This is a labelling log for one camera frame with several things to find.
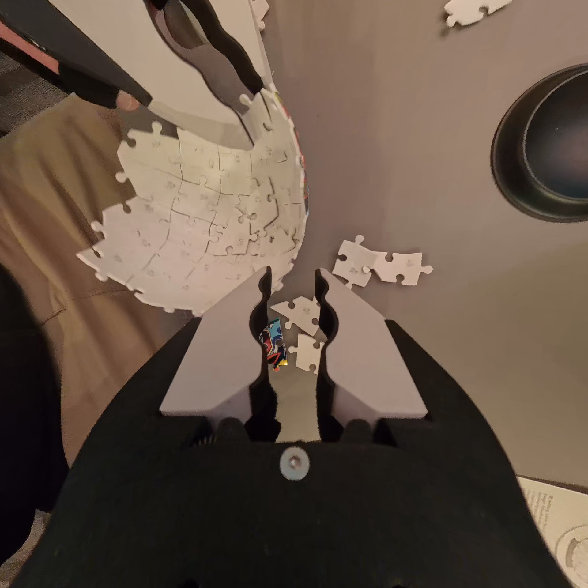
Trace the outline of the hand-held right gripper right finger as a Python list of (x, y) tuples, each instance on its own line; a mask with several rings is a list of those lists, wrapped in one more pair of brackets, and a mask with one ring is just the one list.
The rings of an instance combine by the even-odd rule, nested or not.
[(386, 419), (428, 414), (386, 319), (326, 269), (315, 272), (320, 352), (316, 407), (320, 440), (337, 442), (354, 420), (370, 433)]

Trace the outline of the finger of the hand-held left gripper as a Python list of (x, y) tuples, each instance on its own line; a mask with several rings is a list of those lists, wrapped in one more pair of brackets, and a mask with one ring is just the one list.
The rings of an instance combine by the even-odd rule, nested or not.
[(153, 114), (228, 148), (254, 146), (254, 66), (209, 1), (51, 1), (100, 57), (89, 71)]
[(272, 84), (267, 54), (250, 1), (182, 1), (197, 32), (224, 55), (250, 93)]

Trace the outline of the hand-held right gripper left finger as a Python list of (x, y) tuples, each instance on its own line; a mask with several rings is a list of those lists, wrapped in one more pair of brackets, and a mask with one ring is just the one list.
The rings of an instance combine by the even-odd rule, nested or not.
[(253, 441), (277, 439), (277, 395), (260, 340), (268, 324), (271, 286), (271, 268), (263, 266), (203, 314), (161, 414), (204, 417), (213, 430), (233, 418)]

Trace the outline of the colourful puzzle ball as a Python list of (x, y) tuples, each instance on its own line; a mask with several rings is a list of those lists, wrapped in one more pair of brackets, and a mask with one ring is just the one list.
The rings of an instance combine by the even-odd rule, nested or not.
[(178, 129), (132, 129), (118, 158), (135, 196), (102, 211), (102, 235), (77, 258), (143, 304), (201, 316), (259, 269), (282, 289), (302, 245), (307, 211), (303, 155), (274, 85), (251, 104), (261, 137), (250, 151)]

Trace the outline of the printed paper leaflet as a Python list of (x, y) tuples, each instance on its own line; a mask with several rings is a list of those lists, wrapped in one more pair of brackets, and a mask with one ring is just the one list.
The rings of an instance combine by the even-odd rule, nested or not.
[(587, 587), (587, 494), (518, 476), (549, 550), (574, 587)]

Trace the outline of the black round stand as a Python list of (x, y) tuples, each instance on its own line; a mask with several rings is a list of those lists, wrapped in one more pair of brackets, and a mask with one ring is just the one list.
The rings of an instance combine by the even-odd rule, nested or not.
[(511, 105), (490, 151), (498, 190), (545, 222), (587, 221), (587, 64), (539, 80)]

